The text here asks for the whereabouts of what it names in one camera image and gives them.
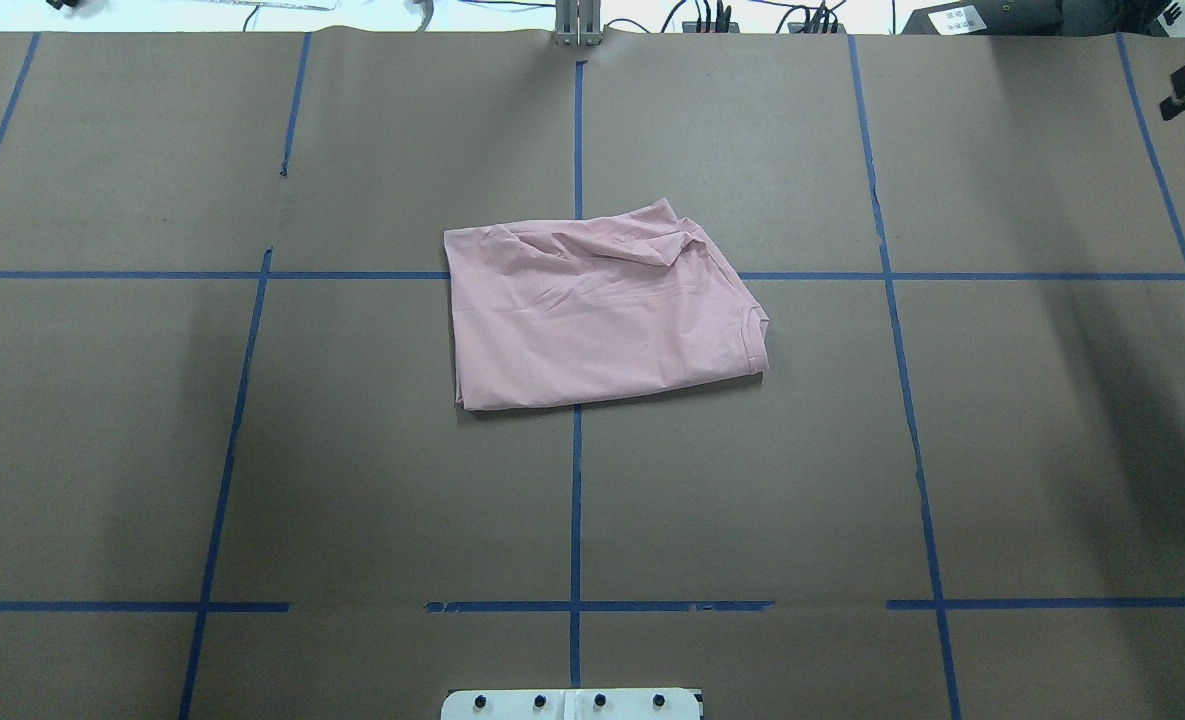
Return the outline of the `pink snoopy t-shirt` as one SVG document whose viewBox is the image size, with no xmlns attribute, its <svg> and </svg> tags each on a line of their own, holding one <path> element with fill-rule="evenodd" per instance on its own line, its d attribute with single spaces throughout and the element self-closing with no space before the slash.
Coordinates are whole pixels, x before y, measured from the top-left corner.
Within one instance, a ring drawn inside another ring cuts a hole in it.
<svg viewBox="0 0 1185 720">
<path fill-rule="evenodd" d="M 456 401 L 561 407 L 769 369 L 769 315 L 702 225 L 615 217 L 444 233 Z"/>
</svg>

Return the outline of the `black box with label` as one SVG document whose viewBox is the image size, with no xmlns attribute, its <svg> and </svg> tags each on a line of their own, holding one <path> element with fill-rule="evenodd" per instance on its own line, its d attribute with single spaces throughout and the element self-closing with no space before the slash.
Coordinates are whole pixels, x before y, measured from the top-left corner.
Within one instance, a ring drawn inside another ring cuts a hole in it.
<svg viewBox="0 0 1185 720">
<path fill-rule="evenodd" d="M 899 36 L 1058 36 L 1061 1 L 949 1 L 912 9 Z"/>
</svg>

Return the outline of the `aluminium frame post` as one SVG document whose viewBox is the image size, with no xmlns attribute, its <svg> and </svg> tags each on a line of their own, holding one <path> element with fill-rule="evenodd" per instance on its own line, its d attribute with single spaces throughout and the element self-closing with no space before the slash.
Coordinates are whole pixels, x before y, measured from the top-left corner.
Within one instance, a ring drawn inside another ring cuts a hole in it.
<svg viewBox="0 0 1185 720">
<path fill-rule="evenodd" d="M 604 41 L 601 0 L 555 0 L 555 44 L 595 47 Z"/>
</svg>

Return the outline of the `white pedestal column base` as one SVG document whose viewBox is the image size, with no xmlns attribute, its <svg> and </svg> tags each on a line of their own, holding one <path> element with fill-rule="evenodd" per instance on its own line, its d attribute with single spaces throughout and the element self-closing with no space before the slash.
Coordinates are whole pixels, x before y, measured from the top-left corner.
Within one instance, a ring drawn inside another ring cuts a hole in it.
<svg viewBox="0 0 1185 720">
<path fill-rule="evenodd" d="M 680 687 L 451 692 L 441 719 L 703 719 L 702 692 Z"/>
</svg>

